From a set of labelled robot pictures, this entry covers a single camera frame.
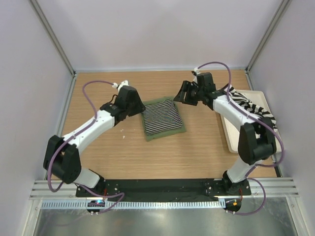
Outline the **thin-striped black white tank top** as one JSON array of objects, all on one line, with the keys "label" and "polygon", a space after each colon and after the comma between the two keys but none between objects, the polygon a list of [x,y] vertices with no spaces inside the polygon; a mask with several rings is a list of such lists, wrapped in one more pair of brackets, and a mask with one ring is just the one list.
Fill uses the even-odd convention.
[{"label": "thin-striped black white tank top", "polygon": [[184,127],[176,105],[169,98],[145,105],[142,118],[148,136]]}]

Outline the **green tank top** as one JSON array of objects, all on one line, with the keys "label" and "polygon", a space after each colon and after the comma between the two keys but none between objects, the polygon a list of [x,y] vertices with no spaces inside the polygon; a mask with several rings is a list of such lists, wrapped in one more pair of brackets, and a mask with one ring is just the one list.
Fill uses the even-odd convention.
[{"label": "green tank top", "polygon": [[170,96],[143,102],[141,113],[146,141],[186,132],[179,109]]}]

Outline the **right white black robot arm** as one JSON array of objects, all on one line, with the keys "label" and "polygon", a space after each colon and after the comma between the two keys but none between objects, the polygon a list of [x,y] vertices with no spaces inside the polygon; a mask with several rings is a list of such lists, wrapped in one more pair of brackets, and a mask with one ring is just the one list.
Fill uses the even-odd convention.
[{"label": "right white black robot arm", "polygon": [[238,131],[238,159],[222,175],[222,190],[235,195],[245,185],[248,175],[277,150],[274,122],[270,116],[245,104],[245,97],[232,91],[230,85],[217,89],[210,72],[183,81],[175,102],[196,106],[199,102],[224,116]]}]

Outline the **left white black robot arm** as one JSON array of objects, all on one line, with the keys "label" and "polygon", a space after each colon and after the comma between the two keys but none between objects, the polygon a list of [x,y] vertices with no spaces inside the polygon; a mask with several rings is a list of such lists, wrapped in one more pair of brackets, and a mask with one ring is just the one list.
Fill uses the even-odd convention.
[{"label": "left white black robot arm", "polygon": [[114,102],[103,104],[94,116],[76,130],[59,137],[52,136],[47,145],[43,168],[63,183],[76,183],[87,187],[91,195],[98,197],[104,192],[103,178],[96,172],[83,168],[80,155],[96,138],[115,127],[126,117],[145,110],[138,91],[128,85],[120,85]]}]

